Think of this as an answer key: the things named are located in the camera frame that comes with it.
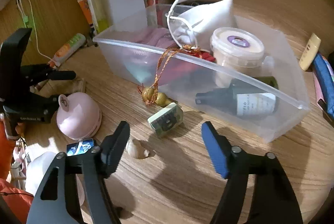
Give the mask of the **person's left hand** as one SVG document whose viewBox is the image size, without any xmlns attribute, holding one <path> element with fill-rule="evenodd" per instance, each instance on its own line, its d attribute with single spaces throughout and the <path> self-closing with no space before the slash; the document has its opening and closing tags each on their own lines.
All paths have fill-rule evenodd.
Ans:
<svg viewBox="0 0 334 224">
<path fill-rule="evenodd" d="M 17 141 L 22 137 L 24 128 L 22 123 L 18 123 L 9 119 L 5 113 L 1 113 L 1 121 L 4 124 L 5 134 L 8 140 Z"/>
</svg>

